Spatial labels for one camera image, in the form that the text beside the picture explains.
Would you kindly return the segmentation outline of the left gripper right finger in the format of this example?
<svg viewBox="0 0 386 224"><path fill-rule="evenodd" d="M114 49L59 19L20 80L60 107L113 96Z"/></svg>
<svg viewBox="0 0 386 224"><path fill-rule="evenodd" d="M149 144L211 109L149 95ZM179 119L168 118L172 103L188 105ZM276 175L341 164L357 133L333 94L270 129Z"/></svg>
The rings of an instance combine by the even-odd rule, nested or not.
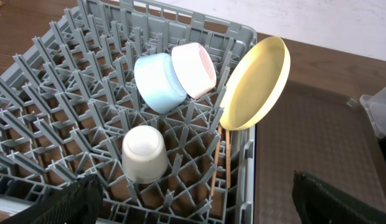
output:
<svg viewBox="0 0 386 224"><path fill-rule="evenodd" d="M295 172L292 198L302 223L386 223L386 213L307 172Z"/></svg>

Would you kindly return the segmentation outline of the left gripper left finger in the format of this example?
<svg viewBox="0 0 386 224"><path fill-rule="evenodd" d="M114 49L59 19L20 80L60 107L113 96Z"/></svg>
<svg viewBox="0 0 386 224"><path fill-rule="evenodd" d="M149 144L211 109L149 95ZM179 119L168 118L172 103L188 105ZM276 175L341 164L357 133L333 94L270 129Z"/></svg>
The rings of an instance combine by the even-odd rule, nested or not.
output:
<svg viewBox="0 0 386 224"><path fill-rule="evenodd" d="M102 205L102 184L96 174L89 174L1 223L95 223Z"/></svg>

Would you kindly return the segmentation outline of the white cup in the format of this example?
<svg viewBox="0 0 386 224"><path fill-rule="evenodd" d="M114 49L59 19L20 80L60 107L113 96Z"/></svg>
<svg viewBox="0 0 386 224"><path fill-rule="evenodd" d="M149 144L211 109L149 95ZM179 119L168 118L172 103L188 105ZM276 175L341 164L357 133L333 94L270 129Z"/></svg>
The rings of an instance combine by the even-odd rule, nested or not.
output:
<svg viewBox="0 0 386 224"><path fill-rule="evenodd" d="M139 184L150 184L166 172L169 159L162 134L154 127L130 129L122 142L122 170Z"/></svg>

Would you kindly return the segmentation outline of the wooden chopstick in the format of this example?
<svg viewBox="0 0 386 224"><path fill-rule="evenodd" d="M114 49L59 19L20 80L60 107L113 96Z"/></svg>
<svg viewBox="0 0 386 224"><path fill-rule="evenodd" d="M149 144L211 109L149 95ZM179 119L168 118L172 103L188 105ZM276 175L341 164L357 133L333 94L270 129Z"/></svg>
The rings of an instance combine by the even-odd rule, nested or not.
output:
<svg viewBox="0 0 386 224"><path fill-rule="evenodd" d="M221 135L222 135L221 125L218 126L217 132L219 134L219 137L221 137ZM219 151L220 151L220 139L217 141L217 145L215 148L215 154L214 154L215 171L214 171L213 176L212 176L211 191L210 191L211 197L214 196L215 181L216 181L216 176L217 176L217 166L218 166L218 161L219 161Z"/></svg>
<svg viewBox="0 0 386 224"><path fill-rule="evenodd" d="M226 155L226 186L227 189L231 186L231 170L230 170L230 131L225 130L225 155Z"/></svg>

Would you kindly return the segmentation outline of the yellow plate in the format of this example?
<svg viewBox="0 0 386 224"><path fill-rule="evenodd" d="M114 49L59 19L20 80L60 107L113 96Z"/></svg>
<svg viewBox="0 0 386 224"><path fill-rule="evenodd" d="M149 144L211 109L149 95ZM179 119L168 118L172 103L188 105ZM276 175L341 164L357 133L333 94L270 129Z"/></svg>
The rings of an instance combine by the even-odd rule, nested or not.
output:
<svg viewBox="0 0 386 224"><path fill-rule="evenodd" d="M220 125L243 130L263 119L278 101L290 66L290 52L281 38L267 37L252 47L228 79Z"/></svg>

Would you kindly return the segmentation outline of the light blue bowl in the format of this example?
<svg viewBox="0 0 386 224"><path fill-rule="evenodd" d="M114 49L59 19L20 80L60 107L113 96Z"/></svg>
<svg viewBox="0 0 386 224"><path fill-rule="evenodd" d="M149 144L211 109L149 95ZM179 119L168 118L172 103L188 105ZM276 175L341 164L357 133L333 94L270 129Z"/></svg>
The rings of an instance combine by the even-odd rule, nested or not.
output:
<svg viewBox="0 0 386 224"><path fill-rule="evenodd" d="M145 103L157 113L170 112L187 97L174 71L171 56L167 53L137 59L134 79Z"/></svg>

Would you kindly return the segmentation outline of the white pink bowl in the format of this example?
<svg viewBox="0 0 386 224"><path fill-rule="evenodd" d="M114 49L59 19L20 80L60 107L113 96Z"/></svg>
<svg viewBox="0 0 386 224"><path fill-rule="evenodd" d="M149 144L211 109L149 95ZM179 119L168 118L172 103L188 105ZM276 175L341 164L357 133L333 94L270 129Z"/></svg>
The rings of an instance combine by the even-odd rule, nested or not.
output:
<svg viewBox="0 0 386 224"><path fill-rule="evenodd" d="M198 42L174 47L171 58L176 76L191 98L199 99L215 87L214 65L206 49Z"/></svg>

